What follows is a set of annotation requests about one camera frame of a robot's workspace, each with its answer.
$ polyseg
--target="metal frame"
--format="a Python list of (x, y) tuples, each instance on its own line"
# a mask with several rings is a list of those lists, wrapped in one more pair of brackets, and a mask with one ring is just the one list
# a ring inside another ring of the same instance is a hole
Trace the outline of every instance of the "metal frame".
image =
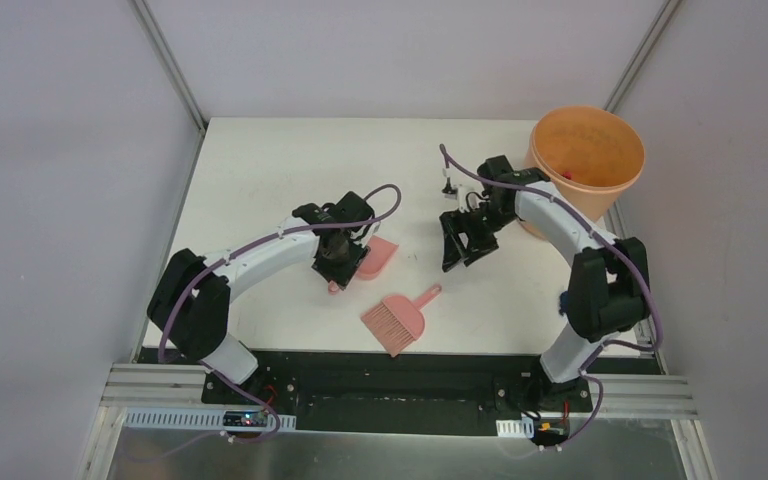
[(204, 135), (207, 130), (207, 120), (201, 112), (201, 109), (199, 109), (198, 103), (193, 96), (193, 92), (190, 90), (187, 81), (184, 79), (181, 67), (178, 66), (178, 62), (175, 60), (175, 56), (172, 55), (172, 50), (166, 42), (166, 37), (163, 36), (163, 32), (160, 30), (160, 25), (157, 24), (154, 14), (151, 13), (151, 8), (148, 6), (147, 0), (129, 0), (128, 3), (131, 4), (134, 16), (143, 27), (152, 50), (154, 50), (157, 59), (163, 66), (163, 70), (165, 70), (166, 74), (169, 76), (169, 83), (172, 84), (175, 92), (178, 93), (178, 96), (184, 103), (184, 107), (187, 109), (187, 113), (190, 114), (190, 118), (192, 118), (193, 123), (195, 123), (196, 128), (198, 128), (199, 132)]
[[(175, 240), (175, 232), (178, 231), (178, 223), (181, 221), (181, 214), (184, 211), (184, 203), (187, 200), (187, 192), (190, 191), (190, 184), (193, 182), (193, 175), (196, 173), (196, 165), (198, 165), (198, 158), (201, 155), (201, 147), (204, 145), (204, 139), (206, 136), (207, 135), (204, 130), (199, 130), (196, 148), (195, 151), (193, 151), (193, 161), (190, 165), (190, 171), (187, 173), (187, 179), (181, 186), (181, 193), (179, 196), (181, 201), (178, 203), (178, 209), (175, 212), (175, 221), (172, 224), (172, 232), (169, 234), (169, 241), (166, 242), (166, 246), (163, 248), (163, 256), (161, 257), (160, 268), (157, 271), (157, 276), (155, 276), (152, 280), (152, 290), (154, 289), (154, 286), (157, 285), (157, 282), (160, 281), (160, 277), (163, 275), (163, 270), (166, 268), (166, 260), (169, 258), (169, 253), (172, 251), (172, 242)], [(128, 356), (132, 362), (137, 361), (137, 357), (140, 355), (140, 350), (143, 348), (143, 339), (145, 338), (146, 331), (148, 330), (148, 317), (143, 315), (139, 318), (139, 321), (142, 322), (142, 325), (140, 326), (140, 330), (136, 339), (134, 339), (131, 344), (131, 353)]]
[[(611, 92), (605, 104), (605, 110), (616, 112), (619, 109), (682, 1), (664, 1)], [(207, 121), (172, 55), (147, 0), (129, 0), (129, 3), (145, 30), (158, 60), (167, 72), (170, 83), (181, 98), (200, 134), (192, 168), (181, 194), (181, 203), (175, 220), (177, 228), (205, 138)], [(608, 227), (618, 235), (625, 236), (628, 234), (619, 203), (608, 211), (605, 221)], [(174, 238), (174, 229), (165, 249), (167, 255), (171, 249), (172, 238)], [(147, 324), (147, 321), (144, 322), (143, 329), (138, 336), (132, 361), (136, 361)], [(638, 341), (641, 343), (651, 342), (651, 324), (641, 322), (636, 333)], [(666, 372), (666, 365), (663, 360), (660, 356), (657, 358), (663, 371)], [(80, 478), (93, 480), (107, 478), (119, 434), (125, 422), (127, 409), (130, 407), (142, 409), (175, 408), (178, 411), (196, 413), (222, 408), (222, 406), (201, 403), (205, 376), (205, 369), (197, 366), (114, 364), (105, 385), (90, 435), (90, 442), (81, 463), (83, 467), (80, 470)], [(717, 478), (690, 387), (684, 377), (604, 374), (596, 376), (603, 382), (605, 388), (599, 418), (671, 420), (687, 478), (691, 480)], [(597, 388), (596, 385), (591, 385), (591, 391), (596, 391)], [(228, 407), (227, 409), (239, 408), (238, 406)], [(579, 417), (586, 415), (572, 414), (572, 416)]]
[[(117, 363), (110, 369), (101, 406), (215, 410), (201, 403), (207, 372), (188, 365)], [(673, 375), (594, 374), (605, 385), (599, 418), (697, 420), (699, 414), (687, 379)], [(591, 384), (591, 391), (598, 386)], [(239, 410), (239, 405), (226, 405)], [(587, 417), (589, 413), (571, 413)]]

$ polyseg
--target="white table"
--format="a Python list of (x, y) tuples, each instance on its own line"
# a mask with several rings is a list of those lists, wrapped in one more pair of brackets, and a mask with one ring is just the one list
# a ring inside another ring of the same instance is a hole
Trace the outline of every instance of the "white table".
[[(378, 235), (399, 244), (375, 280), (336, 296), (309, 264), (286, 268), (231, 305), (229, 331), (250, 348), (379, 352), (359, 315), (391, 293), (414, 297), (435, 282), (443, 293), (423, 309), (425, 334), (408, 352), (537, 354), (565, 324), (558, 295), (570, 269), (548, 243), (517, 224), (499, 250), (444, 274), (440, 213), (456, 208), (440, 189), (438, 145), (465, 166), (505, 154), (522, 165), (533, 121), (214, 118), (196, 165), (172, 251), (220, 250), (276, 230), (299, 205), (361, 196), (383, 183), (403, 193)], [(473, 183), (457, 175), (458, 183)], [(394, 195), (370, 203), (387, 210)], [(622, 336), (635, 341), (633, 333)], [(144, 345), (160, 331), (149, 325)], [(605, 355), (636, 356), (623, 347)]]

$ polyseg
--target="orange bucket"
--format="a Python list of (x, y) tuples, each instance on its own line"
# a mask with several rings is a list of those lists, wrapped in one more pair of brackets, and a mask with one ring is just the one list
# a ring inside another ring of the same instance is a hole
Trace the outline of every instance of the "orange bucket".
[(564, 198), (595, 222), (640, 177), (644, 160), (643, 142), (623, 119), (601, 108), (569, 106), (537, 122), (525, 166), (546, 172)]

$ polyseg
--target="white wall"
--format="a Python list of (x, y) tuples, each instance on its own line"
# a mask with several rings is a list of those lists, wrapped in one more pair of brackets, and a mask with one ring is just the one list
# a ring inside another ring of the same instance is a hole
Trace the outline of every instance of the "white wall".
[(648, 153), (622, 205), (667, 363), (720, 478), (768, 478), (768, 2), (685, 2), (620, 113)]
[(662, 0), (149, 2), (206, 116), (602, 106)]
[(0, 2), (0, 480), (74, 477), (195, 144), (127, 2)]

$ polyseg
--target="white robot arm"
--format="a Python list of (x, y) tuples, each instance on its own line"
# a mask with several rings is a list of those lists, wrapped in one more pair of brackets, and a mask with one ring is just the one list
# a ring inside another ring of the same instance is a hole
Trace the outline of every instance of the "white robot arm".
[[(369, 252), (363, 238), (368, 230), (363, 227), (376, 222), (374, 217), (369, 204), (349, 192), (337, 204), (297, 208), (278, 227), (282, 233), (272, 238), (204, 256), (181, 250), (169, 260), (149, 302), (148, 317), (168, 331), (168, 338), (189, 360), (201, 361), (240, 384), (257, 369), (257, 358), (228, 333), (231, 302), (275, 272), (311, 260), (326, 281), (346, 288)], [(196, 292), (187, 291), (194, 281)], [(186, 299), (176, 310), (183, 295)]]
[[(649, 315), (633, 274), (594, 237), (598, 234), (628, 257), (648, 284), (646, 249), (638, 239), (618, 239), (573, 207), (554, 202), (563, 197), (537, 168), (514, 171), (507, 158), (500, 156), (478, 167), (477, 178), (484, 188), (478, 205), (440, 215), (445, 241), (443, 271), (459, 263), (469, 266), (496, 250), (494, 233), (514, 220), (533, 224), (572, 268), (565, 308), (568, 324), (540, 355), (528, 379), (526, 407), (536, 411), (547, 397), (563, 396), (574, 389), (582, 368), (605, 342)], [(447, 180), (443, 193), (457, 192)]]

